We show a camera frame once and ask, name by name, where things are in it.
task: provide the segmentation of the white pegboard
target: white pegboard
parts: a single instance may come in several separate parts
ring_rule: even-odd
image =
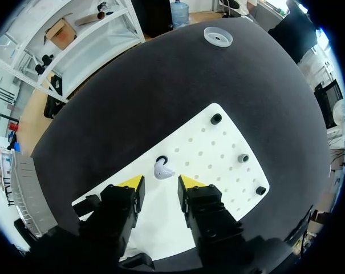
[[[213,125],[210,119],[216,113],[221,114],[222,121]],[[246,163],[238,161],[241,154],[249,155]],[[161,155],[168,157],[166,166],[175,172],[175,176],[165,180],[157,180],[153,174],[156,159]],[[216,185],[222,192],[222,202],[236,220],[251,211],[270,188],[245,138],[215,103],[72,205],[87,195],[99,195],[109,184],[117,185],[140,174],[145,176],[145,199],[128,248],[137,248],[153,260],[195,246],[178,201],[179,175]],[[259,186],[266,188],[262,196],[255,192]]]

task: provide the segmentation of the cardboard tube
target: cardboard tube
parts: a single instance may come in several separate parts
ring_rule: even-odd
[[[75,21],[75,25],[80,26],[80,25],[88,24],[88,23],[91,23],[94,21],[100,21],[104,18],[105,18],[105,12],[101,11],[99,13],[90,14],[90,15],[85,16],[83,18],[77,19]]]

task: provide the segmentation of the blue water bottle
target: blue water bottle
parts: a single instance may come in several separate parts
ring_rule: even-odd
[[[184,27],[189,24],[189,5],[176,0],[171,3],[171,14],[173,28]]]

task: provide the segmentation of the black table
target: black table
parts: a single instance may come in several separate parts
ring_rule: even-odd
[[[217,26],[228,48],[204,39]],[[330,169],[313,92],[284,49],[243,18],[191,25],[123,54],[95,75],[33,152],[58,224],[74,233],[71,202],[216,102],[250,144],[270,183],[243,219],[244,237],[284,239],[315,204]]]

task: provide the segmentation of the shelf rack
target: shelf rack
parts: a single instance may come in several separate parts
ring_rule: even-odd
[[[5,33],[15,44],[15,49],[7,60],[0,57],[0,67],[34,88],[67,103],[70,94],[104,64],[145,42],[131,0],[107,0],[109,10],[113,11],[111,15],[86,25],[74,25],[76,19],[97,13],[96,7],[101,2],[105,0],[29,2]],[[75,29],[77,38],[64,50],[60,50],[51,41],[44,43],[43,37],[46,30],[64,16]],[[33,26],[27,17],[39,21]],[[28,33],[17,35],[19,28]],[[40,60],[45,54],[53,54],[54,58],[44,73],[37,79],[27,76],[25,72],[28,70],[24,70],[22,65],[24,55],[38,64],[42,63]],[[62,96],[56,93],[54,87],[48,89],[43,85],[50,85],[47,76],[52,72],[63,79]]]

